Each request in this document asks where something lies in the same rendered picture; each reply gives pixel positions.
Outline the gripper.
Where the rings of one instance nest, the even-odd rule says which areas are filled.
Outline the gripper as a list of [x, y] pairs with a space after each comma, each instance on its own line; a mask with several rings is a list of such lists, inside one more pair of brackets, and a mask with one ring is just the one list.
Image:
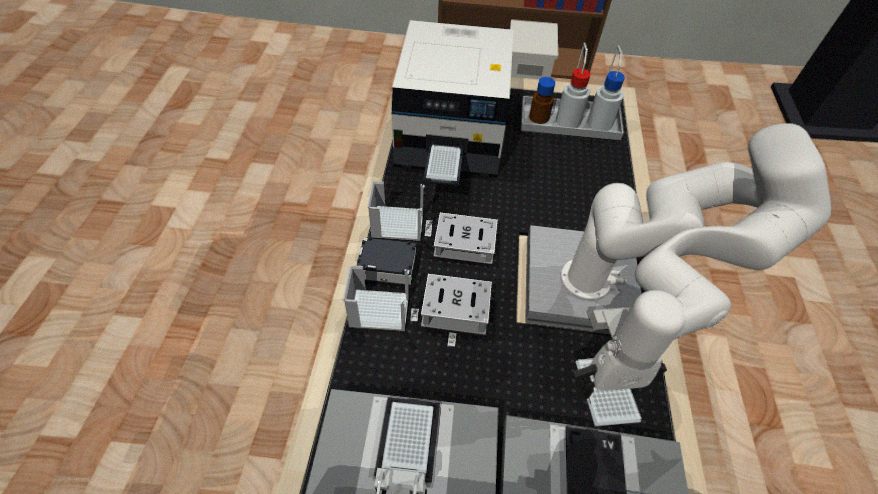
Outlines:
[[[641, 387], [648, 386], [653, 379], [658, 377], [658, 374], [667, 371], [665, 364], [661, 362], [662, 356], [655, 365], [648, 369], [634, 369], [623, 364], [614, 356], [614, 352], [606, 351], [604, 345], [593, 358], [591, 366], [575, 370], [573, 375], [580, 384], [580, 390], [581, 393], [584, 393], [585, 399], [589, 399], [594, 387], [602, 391], [631, 389], [632, 394], [636, 395]], [[590, 377], [592, 375], [593, 382]]]

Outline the red bottle cap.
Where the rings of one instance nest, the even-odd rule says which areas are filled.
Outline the red bottle cap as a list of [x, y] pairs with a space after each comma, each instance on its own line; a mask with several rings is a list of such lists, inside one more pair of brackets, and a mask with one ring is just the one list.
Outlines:
[[576, 86], [586, 86], [589, 82], [590, 72], [584, 69], [583, 74], [581, 74], [582, 68], [575, 69], [573, 71], [573, 75], [571, 78], [571, 82]]

